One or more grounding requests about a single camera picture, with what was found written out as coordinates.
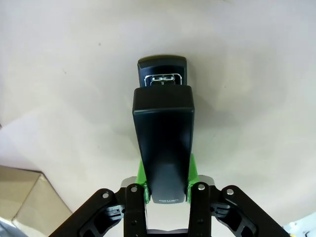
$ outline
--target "metal bolt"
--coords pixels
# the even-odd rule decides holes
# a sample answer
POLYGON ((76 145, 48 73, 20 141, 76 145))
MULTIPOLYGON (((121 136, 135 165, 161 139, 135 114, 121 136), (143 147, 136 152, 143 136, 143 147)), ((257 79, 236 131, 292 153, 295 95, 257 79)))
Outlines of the metal bolt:
POLYGON ((228 195, 233 195, 234 194, 234 191, 232 189, 227 189, 226 193, 228 195))
POLYGON ((199 189, 199 190, 204 190, 204 189, 205 189, 204 184, 199 184, 198 187, 197 187, 197 189, 199 189))
POLYGON ((136 191, 137 191, 137 187, 136 187, 136 186, 134 186, 134 187, 132 187, 130 190, 134 193, 134 192, 136 192, 136 191))
POLYGON ((108 198, 108 197, 109 197, 109 193, 104 193, 104 194, 102 195, 102 197, 103 197, 103 198, 108 198))

